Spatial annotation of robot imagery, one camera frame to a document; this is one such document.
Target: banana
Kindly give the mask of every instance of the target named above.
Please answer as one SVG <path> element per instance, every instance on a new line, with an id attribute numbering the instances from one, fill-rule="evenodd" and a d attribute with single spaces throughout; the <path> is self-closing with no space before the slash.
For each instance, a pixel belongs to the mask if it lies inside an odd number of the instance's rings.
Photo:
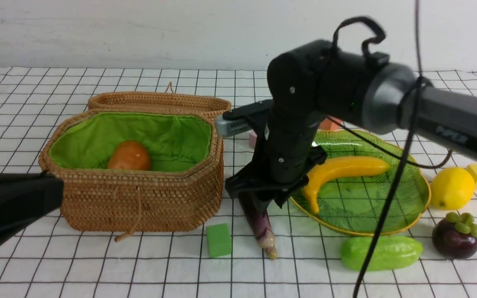
<path id="1" fill-rule="evenodd" d="M 308 185 L 301 192 L 308 201 L 313 214 L 320 211 L 318 207 L 318 192 L 327 181 L 343 177 L 376 176 L 386 173 L 391 165 L 386 161 L 371 156 L 342 156 L 327 159 L 324 164 L 312 168 L 307 174 Z"/>

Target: green cucumber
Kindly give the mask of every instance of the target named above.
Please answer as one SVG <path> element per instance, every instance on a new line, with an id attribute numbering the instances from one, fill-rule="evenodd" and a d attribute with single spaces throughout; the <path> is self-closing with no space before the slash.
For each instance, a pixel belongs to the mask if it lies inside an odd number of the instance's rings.
<path id="1" fill-rule="evenodd" d="M 350 270 L 360 271 L 371 245 L 371 237 L 354 237 L 343 242 L 341 262 Z M 422 244 L 406 236 L 381 236 L 375 247 L 367 271 L 405 268 L 422 254 Z"/>

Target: yellow plate rim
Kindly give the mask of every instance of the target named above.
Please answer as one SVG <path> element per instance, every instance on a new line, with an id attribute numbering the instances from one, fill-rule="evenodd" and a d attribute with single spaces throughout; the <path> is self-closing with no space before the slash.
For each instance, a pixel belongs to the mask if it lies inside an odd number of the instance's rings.
<path id="1" fill-rule="evenodd" d="M 320 131 L 318 131 L 318 134 L 326 134 L 326 135 L 327 134 L 336 134 L 337 132 L 343 132 L 343 131 L 344 130 L 320 130 Z M 401 147 L 399 147 L 397 145 L 390 144 L 390 143 L 386 143 L 386 141 L 382 140 L 381 138 L 375 136 L 374 134 L 370 134 L 369 132 L 366 132 L 364 130 L 353 130 L 353 131 L 358 132 L 358 134 L 360 134 L 362 136 L 366 135 L 366 137 L 371 137 L 371 138 L 374 138 L 374 139 L 378 139 L 379 141 L 383 142 L 384 144 L 387 144 L 387 145 L 390 145 L 390 146 L 393 146 L 393 147 L 397 147 L 400 150 L 403 150 Z M 421 168 L 417 168 L 417 170 L 419 171 L 419 176 L 426 183 L 426 187 L 428 188 L 428 200 L 426 201 L 426 205 L 424 206 L 424 208 L 422 208 L 422 211 L 420 211 L 419 215 L 417 216 L 417 218 L 412 223 L 410 223 L 409 225 L 405 226 L 404 228 L 396 230 L 396 231 L 382 232 L 381 236 L 398 234 L 398 233 L 401 233 L 401 232 L 405 232 L 406 230 L 409 230 L 410 228 L 412 228 L 414 225 L 416 225 L 420 221 L 423 213 L 430 206 L 430 202 L 431 202 L 431 198 L 432 198 L 430 183 L 428 183 L 428 180 L 426 180 L 426 178 L 422 175 Z M 297 208 L 299 210 L 301 210 L 301 212 L 305 213 L 308 217 L 310 217 L 311 219 L 314 219 L 314 221 L 316 221 L 318 224 L 324 226 L 325 228 L 329 228 L 330 230 L 333 230 L 335 232 L 339 232 L 339 233 L 346 234 L 346 235 L 351 235 L 351 236 L 373 236 L 373 233 L 360 233 L 360 232 L 354 232 L 354 231 L 347 231 L 347 230 L 343 230 L 342 228 L 337 228 L 333 225 L 330 225 L 326 222 L 323 222 L 322 220 L 318 219 L 317 217 L 312 215 L 310 212 L 305 210 L 305 208 L 301 207 L 301 205 L 299 205 L 294 200 L 293 197 L 290 197 L 289 199 L 290 199 L 291 202 L 293 202 L 294 205 L 297 206 Z"/>

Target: toy vegetable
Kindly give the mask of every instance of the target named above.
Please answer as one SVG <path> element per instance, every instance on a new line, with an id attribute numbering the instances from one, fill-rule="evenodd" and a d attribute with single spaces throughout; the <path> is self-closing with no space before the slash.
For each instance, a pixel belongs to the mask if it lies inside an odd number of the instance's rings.
<path id="1" fill-rule="evenodd" d="M 340 248 L 343 266 L 350 270 L 360 271 L 371 240 L 371 237 L 354 237 L 343 242 Z M 380 236 L 367 270 L 393 270 L 408 267 L 419 260 L 422 251 L 422 244 L 412 238 Z"/>
<path id="2" fill-rule="evenodd" d="M 449 212 L 434 228 L 432 243 L 449 259 L 467 259 L 477 251 L 477 224 L 470 213 Z"/>
<path id="3" fill-rule="evenodd" d="M 246 194 L 240 194 L 238 201 L 244 210 L 244 215 L 246 215 L 246 220 L 250 224 L 257 243 L 271 260 L 276 259 L 275 235 L 272 232 L 267 211 L 258 212 L 253 205 L 252 198 Z"/>

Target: leaf-shaped plate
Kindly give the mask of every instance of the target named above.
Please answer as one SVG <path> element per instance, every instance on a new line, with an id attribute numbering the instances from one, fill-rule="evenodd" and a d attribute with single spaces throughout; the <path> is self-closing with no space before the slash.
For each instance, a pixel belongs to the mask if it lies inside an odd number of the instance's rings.
<path id="1" fill-rule="evenodd" d="M 402 155 L 400 147 L 386 143 L 368 132 L 361 130 L 356 132 L 395 155 Z M 392 166 L 390 171 L 375 177 L 339 178 L 324 183 L 318 193 L 320 212 L 317 215 L 311 213 L 301 191 L 295 192 L 290 198 L 301 211 L 327 228 L 353 236 L 372 236 L 399 160 L 346 130 L 319 131 L 314 141 L 325 149 L 328 158 L 351 155 L 374 156 Z M 411 155 L 409 160 L 415 162 Z M 428 208 L 430 197 L 430 186 L 420 169 L 406 165 L 382 235 L 403 232 L 416 224 Z"/>

